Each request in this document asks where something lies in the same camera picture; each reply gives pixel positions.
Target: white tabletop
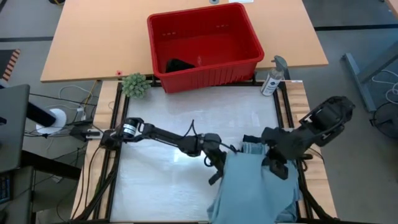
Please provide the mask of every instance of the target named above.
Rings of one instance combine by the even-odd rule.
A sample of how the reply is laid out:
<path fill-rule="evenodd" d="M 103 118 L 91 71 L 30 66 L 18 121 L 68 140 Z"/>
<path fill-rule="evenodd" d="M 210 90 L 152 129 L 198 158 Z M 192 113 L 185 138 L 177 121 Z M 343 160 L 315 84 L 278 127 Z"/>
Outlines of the white tabletop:
<path fill-rule="evenodd" d="M 244 134 L 260 136 L 265 127 L 278 125 L 273 97 L 263 96 L 260 87 L 254 86 L 209 87 L 171 95 L 155 87 L 144 99 L 130 100 L 127 117 L 140 117 L 180 135 L 194 119 L 197 133 L 219 134 L 223 143 L 236 148 L 241 147 Z M 111 221 L 207 220 L 206 209 L 220 181 L 208 184 L 216 169 L 205 167 L 204 157 L 188 157 L 151 140 L 125 144 Z"/>

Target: yellow and black striped tape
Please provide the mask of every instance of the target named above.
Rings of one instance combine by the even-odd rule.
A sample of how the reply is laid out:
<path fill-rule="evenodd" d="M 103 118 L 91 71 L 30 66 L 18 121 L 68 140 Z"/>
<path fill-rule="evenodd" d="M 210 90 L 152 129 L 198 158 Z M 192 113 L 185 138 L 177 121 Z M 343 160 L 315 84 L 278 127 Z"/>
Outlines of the yellow and black striped tape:
<path fill-rule="evenodd" d="M 16 49 L 11 55 L 10 61 L 8 62 L 8 65 L 6 67 L 6 70 L 4 71 L 4 74 L 2 75 L 2 79 L 8 82 L 8 80 L 11 78 L 11 73 L 15 67 L 15 64 L 17 63 L 19 54 L 21 53 L 21 50 Z"/>

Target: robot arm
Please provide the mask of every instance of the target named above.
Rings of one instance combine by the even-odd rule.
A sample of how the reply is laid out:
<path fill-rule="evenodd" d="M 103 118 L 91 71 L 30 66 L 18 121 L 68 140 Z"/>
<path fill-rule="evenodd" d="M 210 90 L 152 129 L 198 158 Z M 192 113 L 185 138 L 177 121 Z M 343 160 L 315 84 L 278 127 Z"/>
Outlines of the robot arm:
<path fill-rule="evenodd" d="M 205 165 L 216 167 L 217 173 L 209 179 L 213 185 L 223 176 L 226 152 L 220 150 L 221 138 L 218 134 L 196 134 L 194 136 L 180 136 L 169 131 L 155 127 L 153 124 L 145 123 L 141 118 L 126 118 L 124 124 L 116 131 L 105 131 L 101 145 L 112 148 L 115 143 L 139 142 L 145 139 L 152 139 L 180 149 L 190 157 L 200 156 L 203 151 L 206 155 Z"/>
<path fill-rule="evenodd" d="M 271 172 L 286 179 L 288 173 L 284 164 L 288 160 L 301 158 L 312 144 L 324 146 L 337 137 L 344 130 L 344 124 L 351 119 L 354 108 L 355 105 L 346 97 L 334 96 L 309 112 L 300 120 L 301 126 L 292 132 L 281 128 L 265 128 L 261 141 L 270 149 L 262 165 L 270 166 Z M 226 152 L 220 150 L 221 138 L 218 134 L 180 136 L 145 123 L 141 118 L 127 118 L 117 130 L 105 131 L 100 144 L 112 149 L 121 142 L 139 142 L 144 139 L 177 147 L 190 157 L 197 157 L 203 151 L 210 160 L 210 164 L 207 164 L 205 158 L 206 166 L 217 168 L 217 173 L 209 179 L 209 184 L 213 185 L 223 176 Z"/>

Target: keyboard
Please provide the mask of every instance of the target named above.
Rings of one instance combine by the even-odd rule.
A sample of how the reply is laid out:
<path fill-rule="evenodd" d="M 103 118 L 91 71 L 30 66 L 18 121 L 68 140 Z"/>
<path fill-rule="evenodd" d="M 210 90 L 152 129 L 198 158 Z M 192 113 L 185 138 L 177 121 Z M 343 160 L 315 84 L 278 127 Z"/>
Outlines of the keyboard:
<path fill-rule="evenodd" d="M 0 174 L 0 204 L 11 199 L 11 178 L 9 174 Z"/>

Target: wooden desk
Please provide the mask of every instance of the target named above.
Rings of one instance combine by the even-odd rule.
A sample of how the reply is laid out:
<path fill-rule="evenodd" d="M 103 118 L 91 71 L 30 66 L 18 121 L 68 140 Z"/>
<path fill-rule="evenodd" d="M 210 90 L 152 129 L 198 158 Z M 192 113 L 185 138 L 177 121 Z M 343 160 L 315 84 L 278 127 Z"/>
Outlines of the wooden desk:
<path fill-rule="evenodd" d="M 292 110 L 293 114 L 293 119 L 295 122 L 295 125 L 298 126 L 298 121 L 300 118 L 305 116 L 309 111 L 308 107 L 308 101 L 307 101 L 307 96 L 305 94 L 305 89 L 304 85 L 301 82 L 298 83 L 292 83 L 292 82 L 287 82 L 287 92 L 289 95 L 289 102 L 290 102 L 290 108 Z M 97 105 L 97 111 L 95 113 L 95 118 L 94 118 L 94 124 L 101 128 L 101 129 L 108 129 L 110 122 L 111 122 L 111 117 L 112 117 L 112 111 L 109 109 L 108 105 L 109 103 L 113 102 L 115 97 L 116 97 L 116 89 L 117 89 L 118 82 L 117 81 L 107 81 L 103 82 L 101 93 L 99 95 L 99 100 L 98 100 L 98 105 Z M 283 104 L 283 99 L 280 99 L 281 103 L 281 109 L 284 117 L 284 122 L 287 122 L 287 119 L 285 117 L 285 109 L 284 109 L 284 104 Z M 123 102 L 120 103 L 119 111 L 118 111 L 118 122 L 120 122 L 121 118 L 121 112 L 122 112 L 122 107 L 123 107 Z M 78 211 L 76 215 L 79 215 L 83 209 L 84 209 L 84 201 L 85 201 L 85 195 L 87 191 L 87 177 L 88 177 L 88 164 L 91 161 L 91 158 L 93 156 L 93 153 L 97 149 L 99 144 L 99 140 L 91 141 L 88 144 L 87 151 L 86 151 L 86 157 L 85 157 L 85 168 L 83 169 L 82 172 L 84 172 L 84 183 L 85 187 L 83 187 L 83 197 L 82 197 L 82 202 L 80 203 L 80 206 L 78 207 Z M 96 185 L 98 183 L 98 179 L 100 177 L 101 169 L 102 169 L 102 164 L 103 164 L 103 158 L 104 158 L 104 150 L 100 150 L 97 152 L 95 155 L 95 158 L 93 159 L 93 163 L 91 166 L 91 174 L 90 174 L 90 186 L 88 189 L 88 201 L 90 201 L 94 195 Z M 113 163 L 113 159 L 110 159 L 110 166 Z M 315 199 L 318 201 L 318 203 L 323 207 L 323 209 L 329 213 L 329 215 L 336 217 L 336 210 L 335 206 L 333 204 L 333 199 L 331 197 L 330 193 L 330 188 L 329 188 L 329 183 L 328 183 L 328 177 L 326 176 L 325 172 L 325 167 L 322 163 L 322 160 L 315 157 L 311 161 L 307 162 L 308 164 L 308 171 L 305 173 L 305 178 L 307 180 L 307 185 L 309 191 L 312 193 L 312 195 L 315 197 Z M 73 212 L 76 210 L 76 207 L 78 205 L 79 199 L 80 199 L 80 193 L 82 191 L 81 187 L 81 179 L 82 175 L 80 177 L 80 182 L 78 184 L 78 189 L 76 192 L 76 197 L 75 197 L 75 203 L 73 205 Z M 104 197 L 102 199 L 101 203 L 101 210 L 99 217 L 104 218 L 105 216 L 105 208 L 106 208 L 106 202 L 108 201 L 108 193 L 106 192 L 104 194 Z M 302 217 L 305 217 L 305 208 L 303 206 L 303 203 L 300 204 L 300 211 L 302 212 Z"/>
<path fill-rule="evenodd" d="M 117 70 L 153 74 L 148 16 L 210 5 L 209 0 L 68 0 L 41 81 L 115 79 Z M 258 68 L 274 67 L 275 55 L 289 67 L 328 64 L 301 0 L 255 0 L 244 6 L 265 52 Z"/>
<path fill-rule="evenodd" d="M 393 11 L 394 15 L 398 17 L 398 0 L 387 0 L 387 4 Z"/>

